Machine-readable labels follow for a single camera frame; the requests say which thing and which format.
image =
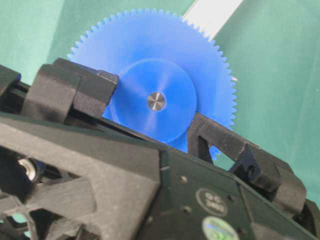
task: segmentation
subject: green background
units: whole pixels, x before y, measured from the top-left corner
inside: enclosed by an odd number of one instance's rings
[[[0,64],[31,84],[104,17],[132,8],[182,15],[192,2],[0,0]],[[215,40],[238,79],[234,131],[287,161],[320,205],[320,1],[243,0]]]

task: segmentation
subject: round sticker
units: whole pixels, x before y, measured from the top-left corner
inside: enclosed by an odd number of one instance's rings
[[[239,240],[234,228],[215,216],[207,216],[203,219],[202,230],[208,240]]]
[[[196,192],[196,199],[201,207],[212,215],[224,217],[228,213],[224,200],[209,189],[200,188]]]

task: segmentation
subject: blue plastic gear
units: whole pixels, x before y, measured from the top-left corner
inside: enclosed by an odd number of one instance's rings
[[[87,31],[68,58],[119,75],[103,117],[187,152],[196,112],[230,128],[236,111],[223,52],[182,17],[156,9],[112,15]],[[160,93],[154,110],[148,97]],[[212,147],[211,156],[219,151]]]

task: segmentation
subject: black plastic bracket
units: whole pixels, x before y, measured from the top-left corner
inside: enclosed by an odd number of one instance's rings
[[[10,154],[17,153],[78,176],[32,187],[25,175],[3,168],[6,175],[0,179],[0,189],[5,195],[0,196],[0,213],[24,214],[32,240],[46,239],[50,215],[94,228],[80,234],[79,240],[92,234],[101,235],[102,240],[133,238],[160,187],[157,148],[127,137],[3,112],[0,129],[0,147],[9,154],[4,156],[8,162],[13,163]],[[18,177],[12,176],[15,180],[8,184],[5,177],[13,172]]]
[[[100,119],[117,84],[117,75],[58,58],[38,71],[21,114],[64,123],[75,109]]]
[[[196,113],[188,130],[188,153],[208,162],[212,145],[235,161],[230,172],[292,217],[301,213],[307,190],[289,164],[218,122]]]

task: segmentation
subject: green fabric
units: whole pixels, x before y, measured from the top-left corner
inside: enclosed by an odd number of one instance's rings
[[[31,84],[41,64],[66,57],[104,17],[132,8],[183,14],[192,2],[0,0],[0,64]],[[216,42],[238,79],[233,129],[290,163],[320,205],[319,23],[318,0],[243,0]],[[232,162],[222,155],[216,164]]]

